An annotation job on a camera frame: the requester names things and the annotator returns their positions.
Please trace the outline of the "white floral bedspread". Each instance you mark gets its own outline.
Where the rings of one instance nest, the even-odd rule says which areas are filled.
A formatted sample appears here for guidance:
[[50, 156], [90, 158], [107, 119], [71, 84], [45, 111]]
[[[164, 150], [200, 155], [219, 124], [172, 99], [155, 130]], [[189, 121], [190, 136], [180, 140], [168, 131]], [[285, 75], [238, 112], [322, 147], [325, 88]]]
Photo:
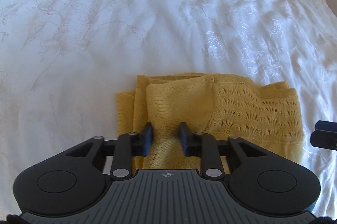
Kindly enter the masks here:
[[325, 0], [1, 0], [1, 217], [15, 177], [94, 135], [139, 74], [230, 73], [295, 88], [309, 136], [336, 120]]

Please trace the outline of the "mustard yellow knit sweater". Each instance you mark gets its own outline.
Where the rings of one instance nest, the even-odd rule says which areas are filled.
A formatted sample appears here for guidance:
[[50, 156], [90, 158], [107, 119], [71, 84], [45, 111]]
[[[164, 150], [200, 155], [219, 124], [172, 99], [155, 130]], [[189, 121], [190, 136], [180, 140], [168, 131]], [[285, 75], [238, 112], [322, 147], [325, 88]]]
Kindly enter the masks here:
[[299, 98], [286, 81], [259, 86], [233, 74], [144, 76], [136, 87], [117, 93], [118, 133], [140, 132], [151, 123], [150, 154], [137, 156], [136, 169], [197, 169], [200, 160], [186, 157], [179, 125], [226, 140], [238, 136], [300, 163], [304, 132]]

